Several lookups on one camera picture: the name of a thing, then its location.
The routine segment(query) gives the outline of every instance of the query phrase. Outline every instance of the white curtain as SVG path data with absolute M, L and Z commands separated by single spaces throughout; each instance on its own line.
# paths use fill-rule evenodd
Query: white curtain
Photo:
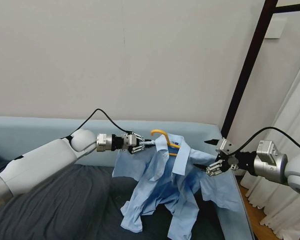
M 284 130 L 300 143 L 300 70 L 273 126 Z M 288 159 L 300 153 L 297 146 L 274 130 L 269 132 L 266 139 L 273 140 Z M 240 184 L 248 189 L 246 197 L 252 206 L 264 208 L 266 217 L 260 222 L 261 225 L 267 225 L 280 239 L 299 240 L 300 194 L 288 186 L 270 182 L 264 177 L 251 176 L 248 172 Z

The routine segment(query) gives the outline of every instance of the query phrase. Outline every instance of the light blue bed frame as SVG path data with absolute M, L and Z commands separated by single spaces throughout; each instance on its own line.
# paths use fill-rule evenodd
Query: light blue bed frame
M 1 117 L 0 116 L 0 160 L 12 160 L 52 140 L 68 136 L 83 122 L 75 119 Z M 221 133 L 216 125 L 193 122 L 171 121 L 116 121 L 123 129 L 132 130 L 146 139 L 151 136 L 152 129 L 162 129 L 168 133 L 182 135 L 191 148 L 217 155 L 212 145 L 204 143 L 210 139 L 220 139 Z M 120 132 L 107 120 L 90 120 L 84 129 L 95 134 L 116 134 Z M 115 165 L 116 152 L 93 152 L 77 161 L 77 164 L 92 166 Z M 237 181 L 232 174 L 233 184 L 241 199 L 241 211 L 234 212 L 215 206 L 226 240 L 254 240 L 252 228 L 240 195 Z

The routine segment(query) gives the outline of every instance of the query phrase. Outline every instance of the white wall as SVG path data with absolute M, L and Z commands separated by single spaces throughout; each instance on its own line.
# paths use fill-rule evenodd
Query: white wall
M 0 116 L 84 119 L 99 107 L 221 127 L 263 2 L 0 1 Z M 299 66 L 295 13 L 264 42 L 234 142 L 273 122 Z
M 279 0 L 278 6 L 298 3 L 300 0 Z M 300 12 L 274 14 L 273 18 L 286 18 L 287 22 L 280 39 L 263 41 L 228 136 L 237 145 L 259 129 L 272 126 L 300 69 Z M 249 149 L 265 135 L 256 137 Z

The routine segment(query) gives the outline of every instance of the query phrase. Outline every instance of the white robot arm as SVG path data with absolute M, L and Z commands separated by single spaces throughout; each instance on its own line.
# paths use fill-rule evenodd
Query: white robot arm
M 209 140 L 216 145 L 218 157 L 209 166 L 197 165 L 209 176 L 215 176 L 228 169 L 247 170 L 251 175 L 265 177 L 267 180 L 290 186 L 300 194 L 300 154 L 288 161 L 286 154 L 280 153 L 271 140 L 261 140 L 256 151 L 237 151 L 227 139 Z
M 10 161 L 0 172 L 0 204 L 13 196 L 29 192 L 95 149 L 97 152 L 123 149 L 134 154 L 145 148 L 139 144 L 142 141 L 144 138 L 134 132 L 123 136 L 99 134 L 96 137 L 93 132 L 85 129 L 78 129 L 67 137 L 53 140 Z

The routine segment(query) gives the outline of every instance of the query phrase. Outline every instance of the light blue shirt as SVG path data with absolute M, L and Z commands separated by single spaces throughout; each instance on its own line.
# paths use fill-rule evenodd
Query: light blue shirt
M 168 134 L 180 149 L 168 147 L 163 135 L 155 140 L 155 147 L 136 154 L 119 151 L 113 177 L 131 177 L 138 181 L 130 201 L 121 208 L 121 226 L 134 233 L 142 231 L 141 215 L 151 215 L 158 204 L 171 212 L 168 237 L 189 240 L 198 215 L 194 194 L 201 188 L 203 200 L 213 201 L 221 208 L 237 211 L 241 206 L 230 171 L 209 177 L 193 164 L 209 165 L 216 157 L 191 149 L 183 136 Z

